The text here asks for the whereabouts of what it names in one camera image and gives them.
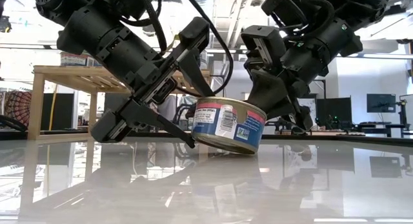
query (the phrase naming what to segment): glossy table surface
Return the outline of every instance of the glossy table surface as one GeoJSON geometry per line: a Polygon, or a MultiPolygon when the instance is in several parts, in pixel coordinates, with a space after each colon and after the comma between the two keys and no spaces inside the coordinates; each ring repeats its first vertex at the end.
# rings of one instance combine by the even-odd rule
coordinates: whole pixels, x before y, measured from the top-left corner
{"type": "Polygon", "coordinates": [[[413,223],[413,148],[0,141],[0,223],[413,223]]]}

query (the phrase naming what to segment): wire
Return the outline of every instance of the wire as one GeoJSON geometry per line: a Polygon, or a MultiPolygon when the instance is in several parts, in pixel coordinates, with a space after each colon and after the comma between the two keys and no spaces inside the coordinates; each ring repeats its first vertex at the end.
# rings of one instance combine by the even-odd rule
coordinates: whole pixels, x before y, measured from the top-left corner
{"type": "Polygon", "coordinates": [[[154,27],[155,34],[159,42],[159,47],[161,48],[160,55],[163,56],[166,52],[166,48],[168,47],[168,45],[166,44],[165,33],[162,30],[161,23],[157,18],[157,13],[155,12],[154,7],[152,6],[151,0],[143,0],[143,6],[145,7],[146,12],[149,15],[149,19],[152,23],[152,26],[154,27]]]}
{"type": "Polygon", "coordinates": [[[174,116],[174,118],[173,118],[173,120],[172,120],[172,123],[173,123],[173,124],[179,124],[179,120],[181,119],[181,115],[182,115],[183,111],[184,111],[185,109],[189,109],[191,106],[192,106],[192,105],[188,105],[188,104],[181,104],[181,105],[179,105],[179,106],[176,108],[177,112],[175,113],[175,116],[174,116]]]}
{"type": "Polygon", "coordinates": [[[318,28],[311,31],[310,33],[307,33],[303,36],[287,36],[285,39],[289,41],[302,41],[302,40],[306,40],[310,37],[314,37],[318,35],[321,31],[324,31],[328,27],[328,25],[334,20],[334,16],[336,12],[334,10],[334,6],[326,0],[298,0],[298,1],[300,3],[310,3],[313,5],[318,5],[321,8],[324,8],[327,11],[327,18],[323,24],[321,24],[318,28]]]}
{"type": "Polygon", "coordinates": [[[383,113],[380,113],[380,116],[381,116],[381,122],[382,122],[383,124],[385,124],[385,119],[383,118],[383,113]]]}
{"type": "MultiPolygon", "coordinates": [[[[161,10],[162,10],[162,0],[157,0],[156,16],[159,17],[161,15],[161,10]]],[[[144,27],[144,26],[148,26],[152,24],[149,18],[146,18],[144,20],[131,21],[125,17],[121,17],[121,21],[123,21],[124,23],[128,25],[136,26],[136,27],[144,27]]]]}
{"type": "MultiPolygon", "coordinates": [[[[212,31],[212,33],[214,33],[214,36],[216,37],[216,39],[218,40],[219,44],[222,46],[222,48],[225,51],[225,54],[228,57],[228,61],[230,63],[229,66],[229,71],[228,71],[228,75],[227,78],[224,80],[224,83],[217,89],[214,91],[214,95],[220,93],[220,91],[222,91],[229,83],[231,77],[232,77],[232,72],[234,71],[234,59],[232,59],[232,55],[230,53],[230,50],[228,49],[227,45],[225,44],[224,40],[222,39],[222,37],[219,35],[217,29],[215,28],[213,22],[209,19],[209,17],[205,14],[205,12],[202,10],[202,8],[200,7],[200,5],[196,2],[196,0],[189,0],[189,2],[192,4],[192,6],[194,6],[194,8],[199,12],[199,14],[201,14],[202,18],[205,19],[205,21],[207,21],[209,23],[209,27],[212,31]]],[[[199,94],[195,94],[193,92],[189,92],[183,88],[177,88],[179,91],[184,92],[186,94],[189,94],[191,96],[194,97],[200,97],[199,94]]]]}

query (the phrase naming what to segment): computer monitor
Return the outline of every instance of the computer monitor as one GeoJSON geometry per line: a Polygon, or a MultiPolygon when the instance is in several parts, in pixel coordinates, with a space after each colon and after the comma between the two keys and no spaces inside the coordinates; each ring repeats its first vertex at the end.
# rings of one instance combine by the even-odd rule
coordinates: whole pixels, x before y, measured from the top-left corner
{"type": "Polygon", "coordinates": [[[395,94],[367,94],[368,113],[395,113],[395,94]]]}
{"type": "Polygon", "coordinates": [[[341,128],[352,127],[351,98],[317,99],[317,118],[321,126],[334,129],[330,124],[332,118],[340,120],[341,128]]]}

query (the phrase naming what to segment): white wall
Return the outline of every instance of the white wall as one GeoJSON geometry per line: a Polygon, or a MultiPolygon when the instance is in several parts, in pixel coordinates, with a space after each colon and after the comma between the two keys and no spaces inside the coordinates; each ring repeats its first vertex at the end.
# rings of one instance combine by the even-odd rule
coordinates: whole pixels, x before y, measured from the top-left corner
{"type": "MultiPolygon", "coordinates": [[[[23,49],[0,49],[0,77],[4,79],[14,79],[31,81],[34,78],[33,69],[36,65],[56,66],[61,64],[60,52],[57,50],[23,50],[23,49]]],[[[14,83],[15,87],[24,87],[32,89],[33,86],[25,84],[21,86],[21,83],[14,83]]],[[[0,82],[0,87],[11,88],[7,82],[0,82]]],[[[54,84],[51,82],[45,82],[44,93],[53,93],[54,84]]],[[[57,93],[60,94],[74,94],[74,112],[72,117],[72,127],[77,127],[77,91],[59,85],[57,87],[57,93]]]]}
{"type": "MultiPolygon", "coordinates": [[[[222,61],[214,61],[214,74],[218,75],[223,67],[222,61]]],[[[338,84],[337,84],[337,65],[333,61],[329,66],[330,73],[324,78],[327,80],[327,97],[338,97],[338,84]]],[[[218,84],[214,83],[213,89],[217,89],[218,84]]],[[[309,85],[312,94],[317,94],[318,98],[324,98],[323,84],[322,82],[313,82],[309,85]]],[[[226,87],[226,97],[233,99],[244,99],[243,92],[250,92],[252,89],[252,82],[250,80],[248,72],[244,69],[244,63],[236,61],[234,62],[234,71],[230,80],[230,83],[226,87]]]]}
{"type": "MultiPolygon", "coordinates": [[[[404,46],[393,54],[406,54],[404,46]]],[[[407,93],[407,63],[400,59],[337,58],[339,96],[352,98],[354,123],[381,121],[378,114],[367,113],[367,94],[395,94],[398,98],[407,93]]],[[[398,112],[399,108],[395,114],[383,114],[384,121],[399,123],[398,112]]],[[[397,129],[392,134],[400,136],[397,129]]]]}
{"type": "Polygon", "coordinates": [[[412,83],[412,78],[409,79],[408,81],[408,88],[407,88],[407,94],[413,94],[413,83],[412,83]]]}

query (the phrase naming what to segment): can label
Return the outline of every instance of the can label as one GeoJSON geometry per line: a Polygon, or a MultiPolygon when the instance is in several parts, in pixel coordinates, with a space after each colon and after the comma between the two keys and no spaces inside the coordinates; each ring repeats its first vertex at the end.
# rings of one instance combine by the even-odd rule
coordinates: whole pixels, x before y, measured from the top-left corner
{"type": "Polygon", "coordinates": [[[86,66],[86,56],[77,56],[67,54],[61,57],[61,64],[63,66],[86,66]]]}
{"type": "Polygon", "coordinates": [[[193,132],[233,139],[258,148],[265,120],[254,111],[247,110],[244,123],[237,123],[237,110],[231,105],[218,103],[198,104],[194,116],[193,132]]]}

